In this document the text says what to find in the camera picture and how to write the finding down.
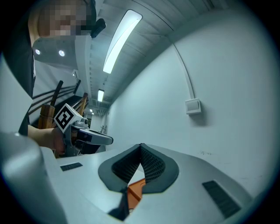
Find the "hand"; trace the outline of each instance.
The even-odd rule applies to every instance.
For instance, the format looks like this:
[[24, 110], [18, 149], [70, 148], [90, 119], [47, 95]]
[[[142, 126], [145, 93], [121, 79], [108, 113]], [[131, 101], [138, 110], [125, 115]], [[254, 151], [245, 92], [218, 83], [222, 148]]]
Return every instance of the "hand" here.
[[55, 149], [59, 155], [64, 154], [64, 142], [62, 132], [59, 128], [54, 128], [52, 129], [51, 133], [53, 142], [52, 149]]
[[37, 129], [28, 125], [28, 137], [39, 146], [56, 150], [58, 154], [64, 153], [63, 137], [59, 128]]

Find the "ceiling light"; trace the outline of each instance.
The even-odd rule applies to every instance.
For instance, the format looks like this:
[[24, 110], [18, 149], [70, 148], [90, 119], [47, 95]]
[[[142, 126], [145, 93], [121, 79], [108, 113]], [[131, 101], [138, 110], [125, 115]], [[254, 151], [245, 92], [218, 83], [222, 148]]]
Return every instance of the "ceiling light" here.
[[128, 10], [122, 18], [109, 46], [103, 71], [111, 73], [117, 57], [132, 30], [140, 22], [142, 16], [133, 10]]
[[102, 100], [103, 100], [103, 95], [104, 95], [104, 90], [99, 89], [99, 90], [98, 90], [98, 99], [97, 99], [99, 102], [102, 102]]
[[62, 50], [60, 50], [58, 53], [59, 53], [60, 56], [62, 56], [62, 57], [64, 57], [64, 55], [65, 55], [64, 51], [62, 51]]

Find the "person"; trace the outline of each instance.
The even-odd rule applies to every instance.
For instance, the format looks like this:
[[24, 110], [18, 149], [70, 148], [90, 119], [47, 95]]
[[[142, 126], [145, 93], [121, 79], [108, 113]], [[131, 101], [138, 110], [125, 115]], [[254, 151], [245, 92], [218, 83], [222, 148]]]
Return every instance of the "person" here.
[[[14, 29], [3, 49], [6, 62], [23, 89], [33, 96], [36, 79], [33, 44], [40, 37], [86, 35], [96, 22], [94, 0], [39, 1]], [[58, 128], [37, 129], [29, 124], [26, 114], [19, 133], [35, 140], [39, 146], [64, 152], [62, 133]]]

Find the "ceiling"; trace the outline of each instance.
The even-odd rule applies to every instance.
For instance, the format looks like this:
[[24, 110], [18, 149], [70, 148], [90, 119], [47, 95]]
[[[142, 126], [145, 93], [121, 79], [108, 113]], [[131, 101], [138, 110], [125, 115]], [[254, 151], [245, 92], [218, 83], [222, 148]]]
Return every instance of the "ceiling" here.
[[[69, 73], [72, 73], [74, 69], [77, 70], [74, 36], [39, 38], [35, 41], [33, 49], [41, 51], [40, 55], [34, 52], [34, 59], [37, 61], [44, 62]], [[64, 57], [58, 54], [59, 50], [65, 52]]]
[[[96, 0], [98, 19], [106, 22], [104, 29], [91, 40], [89, 81], [91, 106], [95, 108], [98, 89], [103, 89], [105, 103], [102, 110], [110, 107], [120, 86], [131, 70], [147, 55], [161, 38], [178, 29], [187, 21], [213, 9], [223, 9], [232, 1], [224, 0]], [[127, 10], [143, 16], [123, 46], [111, 74], [103, 72], [106, 54], [113, 35]]]
[[[83, 40], [77, 46], [73, 37], [41, 38], [34, 44], [43, 54], [35, 59], [52, 66], [73, 71], [78, 69], [90, 108], [102, 116], [112, 104], [116, 92], [133, 68], [161, 38], [187, 21], [213, 9], [225, 9], [234, 0], [96, 0], [97, 19], [106, 22], [96, 38]], [[103, 72], [106, 54], [113, 35], [127, 10], [143, 16], [123, 46], [111, 74]], [[65, 51], [60, 57], [58, 51]], [[98, 89], [105, 91], [103, 102], [97, 102]]]

